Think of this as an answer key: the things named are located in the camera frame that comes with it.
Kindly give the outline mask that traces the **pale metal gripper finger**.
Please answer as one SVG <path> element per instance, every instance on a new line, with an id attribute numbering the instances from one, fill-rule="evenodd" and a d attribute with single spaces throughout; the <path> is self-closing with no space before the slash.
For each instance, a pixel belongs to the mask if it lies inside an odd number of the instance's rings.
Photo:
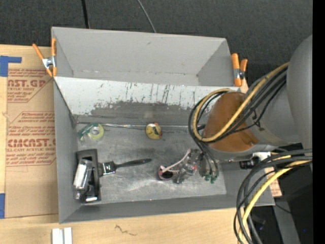
<path id="1" fill-rule="evenodd" d="M 188 171 L 182 168 L 178 172 L 176 172 L 176 177 L 174 179 L 174 182 L 177 184 L 182 184 L 188 178 L 189 178 Z"/>
<path id="2" fill-rule="evenodd" d="M 186 152 L 186 154 L 183 156 L 182 159 L 180 159 L 179 161 L 177 161 L 176 163 L 174 163 L 174 164 L 172 164 L 172 165 L 170 165 L 170 166 L 168 166 L 168 167 L 162 167 L 162 173 L 164 173 L 164 172 L 166 172 L 166 171 L 169 171 L 169 172 L 175 172 L 175 171 L 173 170 L 173 168 L 174 168 L 175 166 L 178 166 L 178 165 L 179 165 L 180 163 L 182 163 L 182 162 L 183 162 L 187 157 L 189 157 L 190 153 L 191 153 L 191 149 L 188 149 L 187 152 Z"/>

